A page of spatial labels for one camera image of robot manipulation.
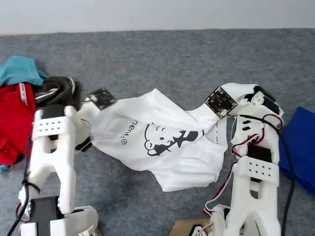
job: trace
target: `red cloth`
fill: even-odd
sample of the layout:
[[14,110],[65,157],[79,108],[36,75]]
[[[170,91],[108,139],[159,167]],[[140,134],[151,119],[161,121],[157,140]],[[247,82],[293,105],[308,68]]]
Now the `red cloth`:
[[0,165],[12,165],[18,154],[25,155],[32,133],[36,104],[31,85],[24,85],[28,105],[21,99],[20,85],[0,88]]

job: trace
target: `blue fabric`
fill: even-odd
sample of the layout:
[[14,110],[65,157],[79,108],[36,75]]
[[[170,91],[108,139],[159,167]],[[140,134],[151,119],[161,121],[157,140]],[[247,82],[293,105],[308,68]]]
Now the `blue fabric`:
[[37,70],[35,61],[31,58],[12,56],[0,66],[0,87],[22,82],[41,86],[47,77]]
[[0,165],[0,173],[7,171],[9,168],[10,168],[10,166],[7,166],[7,165]]
[[[298,107],[283,135],[289,145],[295,179],[315,196],[315,114]],[[292,178],[282,142],[279,142],[280,170]]]

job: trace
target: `cartoon bear graphic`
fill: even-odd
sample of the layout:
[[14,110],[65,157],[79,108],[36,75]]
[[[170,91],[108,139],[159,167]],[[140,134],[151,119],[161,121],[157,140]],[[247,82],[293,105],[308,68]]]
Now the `cartoon bear graphic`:
[[182,143],[193,142],[198,137],[204,135],[204,131],[178,131],[172,128],[167,128],[154,123],[148,124],[145,130],[144,147],[148,150],[149,156],[159,156],[164,151],[171,151],[174,148],[180,148]]

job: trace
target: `carpet floor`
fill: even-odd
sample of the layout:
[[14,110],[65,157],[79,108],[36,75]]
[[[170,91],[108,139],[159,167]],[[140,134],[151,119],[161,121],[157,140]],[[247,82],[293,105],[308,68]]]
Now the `carpet floor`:
[[[11,55],[34,58],[48,74],[69,75],[78,81],[82,97],[99,87],[107,87],[117,99],[158,88],[186,110],[199,106],[219,85],[255,83],[275,96],[288,122],[298,106],[315,112],[314,39],[315,29],[2,36],[0,63]],[[150,172],[133,171],[93,147],[75,154],[75,205],[97,209],[105,236],[166,236],[178,219],[205,217],[204,203],[224,182],[232,160],[227,151],[219,180],[206,188],[164,193]],[[15,219],[23,164],[0,174],[1,235]],[[57,195],[59,187],[57,176],[51,175],[42,195]],[[229,205],[231,189],[230,183],[211,206]],[[289,180],[281,175],[280,222],[288,191]],[[315,235],[314,212],[314,197],[297,185],[286,235]]]

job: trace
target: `black cable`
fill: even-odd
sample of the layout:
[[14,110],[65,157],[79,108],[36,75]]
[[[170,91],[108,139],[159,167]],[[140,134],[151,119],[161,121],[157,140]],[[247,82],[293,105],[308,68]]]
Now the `black cable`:
[[262,118],[258,118],[258,117],[253,117],[253,116],[248,116],[248,115],[239,115],[240,117],[244,117],[244,118],[248,118],[248,119],[255,119],[255,120],[259,120],[263,123],[266,123],[267,125],[269,125],[271,128],[273,128],[277,135],[279,136],[279,138],[281,139],[283,145],[284,145],[284,149],[285,149],[285,153],[286,153],[286,157],[287,157],[287,160],[288,160],[288,165],[289,165],[289,168],[290,168],[290,171],[291,171],[291,187],[290,187],[290,190],[289,190],[289,193],[288,193],[288,196],[287,196],[287,199],[286,199],[286,203],[285,203],[285,206],[284,206],[284,211],[283,211],[283,219],[282,219],[282,227],[281,227],[281,236],[285,236],[285,229],[286,229],[286,220],[287,220],[287,214],[288,214],[288,211],[289,211],[289,208],[290,208],[290,203],[291,203],[291,200],[292,200],[292,196],[293,196],[293,192],[294,192],[294,188],[295,188],[295,180],[294,180],[294,167],[293,167],[293,163],[292,163],[292,157],[291,157],[291,153],[290,153],[290,149],[289,149],[289,145],[287,144],[284,136],[282,135],[282,133],[272,124],[270,123],[269,121],[265,120],[265,119],[262,119]]
[[22,206],[22,209],[19,213],[19,215],[17,216],[16,220],[14,221],[13,225],[11,226],[7,236],[11,236],[15,230],[15,228],[17,227],[17,225],[19,224],[19,222],[21,221],[24,212],[26,210],[26,207],[29,203],[29,198],[30,198],[30,192],[29,192],[29,186],[32,186],[33,188],[35,188],[38,192],[40,192],[40,189],[33,183],[28,182],[28,177],[29,177],[29,173],[28,173],[28,167],[29,167],[29,147],[30,147],[30,143],[32,140],[32,136],[30,135],[26,144],[26,151],[25,151],[25,168],[24,168],[24,175],[23,175],[23,180],[22,180],[22,185],[25,188],[25,201],[24,204]]

